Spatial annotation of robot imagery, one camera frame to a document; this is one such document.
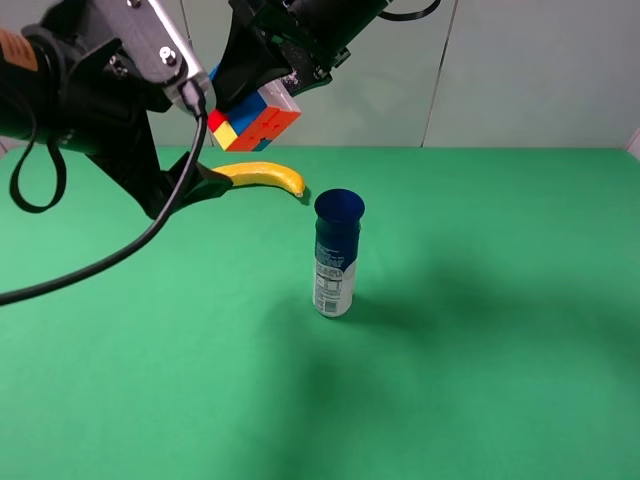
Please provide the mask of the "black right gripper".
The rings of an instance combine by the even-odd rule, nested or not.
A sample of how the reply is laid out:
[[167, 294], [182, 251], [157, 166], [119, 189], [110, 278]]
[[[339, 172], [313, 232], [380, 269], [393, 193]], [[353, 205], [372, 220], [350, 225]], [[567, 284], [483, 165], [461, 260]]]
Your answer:
[[291, 96], [331, 83], [348, 44], [387, 1], [231, 1], [232, 23], [213, 88], [216, 109], [230, 111], [279, 79]]

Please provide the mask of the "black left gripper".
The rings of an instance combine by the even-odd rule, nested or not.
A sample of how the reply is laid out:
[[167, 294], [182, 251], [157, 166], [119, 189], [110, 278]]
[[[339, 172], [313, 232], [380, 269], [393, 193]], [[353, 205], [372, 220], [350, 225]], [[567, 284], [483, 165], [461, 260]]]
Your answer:
[[[45, 135], [85, 154], [154, 219], [191, 151], [161, 169], [148, 115], [176, 106], [142, 78], [125, 52], [114, 30], [113, 2], [59, 1], [22, 33], [44, 62]], [[232, 187], [229, 176], [197, 162], [173, 213], [220, 198]]]

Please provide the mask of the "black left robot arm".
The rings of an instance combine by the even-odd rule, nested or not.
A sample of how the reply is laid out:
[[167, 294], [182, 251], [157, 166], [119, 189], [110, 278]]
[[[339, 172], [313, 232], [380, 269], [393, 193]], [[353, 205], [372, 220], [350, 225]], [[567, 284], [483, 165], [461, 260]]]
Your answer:
[[148, 116], [184, 104], [209, 77], [158, 1], [60, 1], [20, 32], [1, 34], [1, 133], [48, 148], [53, 197], [67, 182], [62, 153], [86, 155], [150, 218], [175, 188], [183, 161], [162, 169]]

